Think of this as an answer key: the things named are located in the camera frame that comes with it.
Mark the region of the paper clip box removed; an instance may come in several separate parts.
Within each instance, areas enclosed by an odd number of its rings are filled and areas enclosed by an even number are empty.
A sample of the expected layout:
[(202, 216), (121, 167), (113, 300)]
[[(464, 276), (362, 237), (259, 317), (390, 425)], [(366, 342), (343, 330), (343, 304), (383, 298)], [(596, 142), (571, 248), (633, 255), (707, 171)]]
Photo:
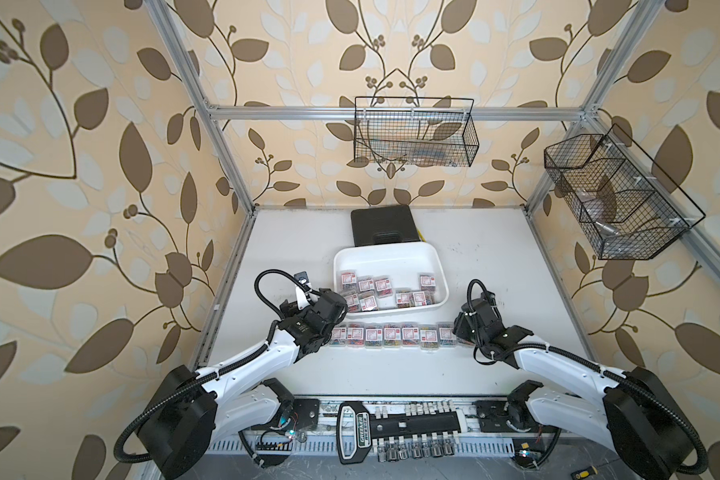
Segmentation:
[(402, 329), (400, 325), (387, 323), (383, 326), (383, 346), (385, 348), (402, 346)]
[(345, 326), (334, 327), (331, 334), (330, 347), (345, 347), (347, 345), (348, 329)]
[(366, 326), (361, 323), (350, 323), (347, 327), (347, 345), (353, 348), (365, 347)]
[(458, 345), (458, 338), (453, 333), (452, 323), (438, 323), (437, 330), (441, 348), (452, 348)]
[(368, 349), (380, 349), (384, 345), (383, 327), (376, 324), (365, 326), (364, 345)]
[(420, 345), (420, 328), (418, 324), (403, 323), (401, 325), (402, 346), (418, 347)]
[(419, 346), (424, 351), (434, 351), (440, 348), (438, 328), (436, 325), (419, 326)]

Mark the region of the white plastic storage tray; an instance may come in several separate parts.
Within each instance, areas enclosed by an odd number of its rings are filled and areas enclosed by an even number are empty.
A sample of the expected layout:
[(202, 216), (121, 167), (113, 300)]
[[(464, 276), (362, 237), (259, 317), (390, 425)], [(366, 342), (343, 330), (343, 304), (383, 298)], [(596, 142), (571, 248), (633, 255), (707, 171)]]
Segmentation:
[(446, 304), (450, 289), (443, 264), (438, 252), (426, 242), (394, 243), (385, 245), (352, 247), (340, 250), (333, 260), (334, 289), (342, 289), (341, 276), (354, 273), (357, 279), (372, 280), (387, 278), (393, 293), (400, 289), (417, 291), (421, 287), (421, 276), (434, 278), (433, 303), (431, 305), (397, 308), (395, 296), (376, 296), (377, 310), (350, 312), (351, 319), (370, 319), (383, 315), (423, 313), (438, 309)]

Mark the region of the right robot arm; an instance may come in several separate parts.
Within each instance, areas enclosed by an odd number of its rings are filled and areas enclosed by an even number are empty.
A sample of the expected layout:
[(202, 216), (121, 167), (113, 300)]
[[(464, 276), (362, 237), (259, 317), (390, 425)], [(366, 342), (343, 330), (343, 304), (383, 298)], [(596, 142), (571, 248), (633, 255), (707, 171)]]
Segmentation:
[(548, 426), (574, 433), (615, 452), (643, 479), (708, 469), (698, 431), (651, 371), (602, 365), (527, 328), (505, 326), (490, 292), (462, 305), (453, 332), (472, 344), (477, 363), (533, 374), (506, 397), (505, 418), (513, 430)]

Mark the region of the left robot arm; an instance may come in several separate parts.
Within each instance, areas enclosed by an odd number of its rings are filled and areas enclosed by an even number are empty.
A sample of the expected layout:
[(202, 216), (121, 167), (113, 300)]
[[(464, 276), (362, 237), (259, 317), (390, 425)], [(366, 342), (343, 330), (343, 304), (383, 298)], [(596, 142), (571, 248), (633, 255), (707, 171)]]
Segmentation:
[(275, 275), (294, 284), (297, 298), (275, 305), (260, 288), (270, 273), (261, 272), (253, 284), (275, 314), (265, 339), (215, 365), (173, 369), (115, 441), (118, 462), (152, 462), (163, 478), (176, 479), (217, 440), (243, 437), (255, 426), (283, 433), (296, 425), (294, 397), (273, 375), (327, 345), (349, 307), (341, 294), (280, 269)]

